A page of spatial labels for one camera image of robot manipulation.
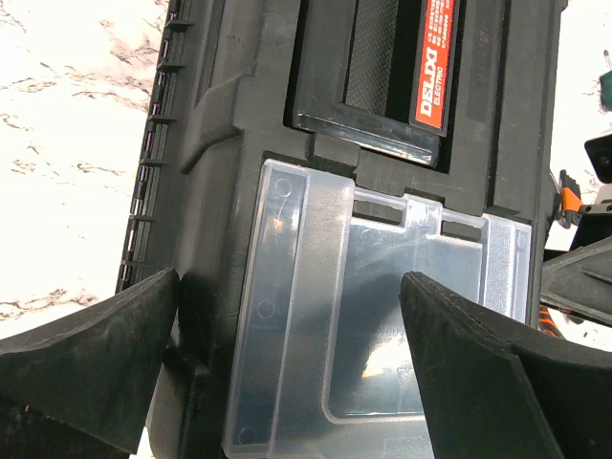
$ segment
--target textured black panel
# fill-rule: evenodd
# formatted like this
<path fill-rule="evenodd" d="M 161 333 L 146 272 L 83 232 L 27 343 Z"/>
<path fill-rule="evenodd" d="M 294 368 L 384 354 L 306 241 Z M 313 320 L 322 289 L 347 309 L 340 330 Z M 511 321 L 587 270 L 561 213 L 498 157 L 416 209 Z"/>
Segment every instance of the textured black panel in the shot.
<path fill-rule="evenodd" d="M 384 115 L 398 0 L 360 0 L 346 104 Z"/>

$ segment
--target small hole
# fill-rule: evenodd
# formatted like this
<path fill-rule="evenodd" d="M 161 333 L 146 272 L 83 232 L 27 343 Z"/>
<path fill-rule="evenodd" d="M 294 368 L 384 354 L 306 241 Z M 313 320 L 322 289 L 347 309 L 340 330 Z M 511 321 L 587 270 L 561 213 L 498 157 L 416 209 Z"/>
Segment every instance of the small hole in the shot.
<path fill-rule="evenodd" d="M 274 314 L 274 305 L 267 299 L 257 305 L 257 315 L 261 318 L 270 318 Z"/>
<path fill-rule="evenodd" d="M 121 281 L 122 282 L 126 282 L 129 280 L 130 278 L 130 274 L 131 274 L 130 267 L 127 265 L 123 265 L 122 269 L 121 269 Z"/>
<path fill-rule="evenodd" d="M 147 175 L 148 171 L 149 171 L 148 166 L 146 166 L 146 165 L 142 165 L 141 166 L 141 173 L 140 173 L 140 175 L 138 177 L 138 179 L 141 182 L 146 182 L 146 175 Z"/>
<path fill-rule="evenodd" d="M 168 58 L 169 51 L 170 51 L 170 40 L 165 38 L 164 39 L 164 51 L 162 52 L 162 57 L 164 59 Z"/>
<path fill-rule="evenodd" d="M 135 199 L 132 205 L 132 215 L 141 215 L 142 212 L 142 199 Z"/>
<path fill-rule="evenodd" d="M 134 251 L 135 245 L 136 245 L 136 231 L 134 229 L 131 229 L 129 239 L 127 241 L 127 251 Z"/>
<path fill-rule="evenodd" d="M 146 142 L 144 143 L 144 152 L 145 153 L 150 153 L 151 152 L 151 143 L 153 143 L 153 132 L 152 131 L 146 131 Z"/>
<path fill-rule="evenodd" d="M 238 434 L 238 443 L 240 445 L 252 445 L 257 441 L 257 431 L 252 427 L 246 427 L 240 430 Z"/>

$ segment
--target toolbox lid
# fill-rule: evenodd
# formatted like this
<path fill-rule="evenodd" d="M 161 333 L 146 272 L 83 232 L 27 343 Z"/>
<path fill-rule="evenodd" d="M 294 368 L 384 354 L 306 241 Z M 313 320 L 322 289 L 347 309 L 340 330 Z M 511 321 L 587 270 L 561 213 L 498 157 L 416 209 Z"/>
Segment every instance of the toolbox lid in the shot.
<path fill-rule="evenodd" d="M 263 168 L 226 455 L 432 458 L 402 276 L 425 273 L 524 321 L 531 227 L 295 165 L 268 160 Z"/>

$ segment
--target recessed slot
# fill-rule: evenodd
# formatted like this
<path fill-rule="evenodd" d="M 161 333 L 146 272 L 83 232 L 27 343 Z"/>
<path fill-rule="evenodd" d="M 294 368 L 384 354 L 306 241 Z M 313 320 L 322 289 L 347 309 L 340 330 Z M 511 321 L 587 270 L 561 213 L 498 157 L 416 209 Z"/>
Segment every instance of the recessed slot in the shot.
<path fill-rule="evenodd" d="M 344 103 L 408 122 L 422 0 L 360 0 Z"/>
<path fill-rule="evenodd" d="M 482 237 L 482 230 L 480 228 L 457 222 L 442 222 L 442 230 L 440 233 L 443 236 L 455 237 L 457 239 L 472 242 L 479 242 Z"/>
<path fill-rule="evenodd" d="M 366 203 L 364 201 L 355 201 L 353 204 L 353 216 L 396 226 L 401 225 L 404 220 L 404 213 L 398 208 L 391 208 L 390 206 L 376 203 Z"/>

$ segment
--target black plastic toolbox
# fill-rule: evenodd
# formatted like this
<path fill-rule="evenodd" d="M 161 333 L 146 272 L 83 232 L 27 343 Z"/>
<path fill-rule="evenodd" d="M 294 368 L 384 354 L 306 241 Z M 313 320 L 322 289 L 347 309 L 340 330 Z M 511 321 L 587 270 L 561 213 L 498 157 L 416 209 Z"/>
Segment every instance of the black plastic toolbox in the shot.
<path fill-rule="evenodd" d="M 536 323 L 563 2 L 455 0 L 445 128 L 435 132 L 411 120 L 428 1 L 170 2 L 118 282 L 120 291 L 168 266 L 183 279 L 150 412 L 158 458 L 224 457 L 267 159 L 531 225 Z"/>

